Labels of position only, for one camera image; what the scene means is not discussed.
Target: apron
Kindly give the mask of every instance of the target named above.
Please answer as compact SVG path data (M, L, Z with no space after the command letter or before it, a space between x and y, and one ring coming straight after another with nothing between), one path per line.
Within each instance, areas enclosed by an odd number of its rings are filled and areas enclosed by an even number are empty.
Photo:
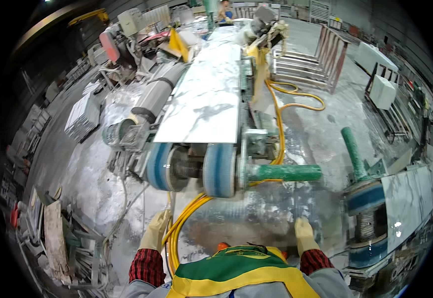
M180 264L166 297L212 296L267 282L284 283L293 298L319 297L279 249L253 245L227 247L206 259Z
M231 11L226 11L225 16L229 17L231 19L231 17L233 16L233 13Z

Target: green pole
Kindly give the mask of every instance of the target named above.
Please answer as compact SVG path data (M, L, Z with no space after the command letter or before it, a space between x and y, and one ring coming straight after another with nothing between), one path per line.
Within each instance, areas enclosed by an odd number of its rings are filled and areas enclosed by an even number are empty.
M207 23L208 31L212 32L215 28L213 23L213 13L216 11L214 0L203 0L203 5L205 6L205 12L207 13Z
M314 181L321 178L321 168L317 164L249 164L248 181L282 179L283 181Z
M351 158L352 167L354 168L354 177L356 181L364 180L367 176L367 171L364 168L364 162L359 155L359 148L357 147L356 140L352 134L352 130L349 127L343 128L340 133L344 138L346 143L347 151L349 152L349 157Z

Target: beige rubber glove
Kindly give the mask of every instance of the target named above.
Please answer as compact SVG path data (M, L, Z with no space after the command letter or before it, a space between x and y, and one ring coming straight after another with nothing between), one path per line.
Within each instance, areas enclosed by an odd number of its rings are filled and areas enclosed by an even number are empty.
M314 241L314 232L306 217L296 219L294 231L296 234L297 253L299 257L301 257L306 250L320 249L319 245Z
M160 252L162 250L162 238L169 219L170 210L157 212L142 236L139 249L150 248Z

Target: person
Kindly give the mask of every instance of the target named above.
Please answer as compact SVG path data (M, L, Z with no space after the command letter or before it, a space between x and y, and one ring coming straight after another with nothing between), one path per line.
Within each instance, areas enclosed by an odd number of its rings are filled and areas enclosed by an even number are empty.
M218 11L218 22L223 23L231 23L231 20L233 19L233 13L231 12L231 9L228 7L228 0L221 0L221 8Z
M164 283L160 251L169 217L169 211L161 211L149 223L122 298L352 297L343 275L314 241L304 217L295 223L300 269L288 265L277 248L250 244L225 247L211 257L180 264L172 281Z

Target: white marble slab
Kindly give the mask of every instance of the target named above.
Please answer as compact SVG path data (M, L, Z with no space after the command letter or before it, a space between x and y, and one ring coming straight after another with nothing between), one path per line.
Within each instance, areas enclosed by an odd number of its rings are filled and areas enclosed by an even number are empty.
M154 142L236 143L240 47L219 27L188 69Z
M433 163L381 179L387 211L387 251L426 221L433 209Z

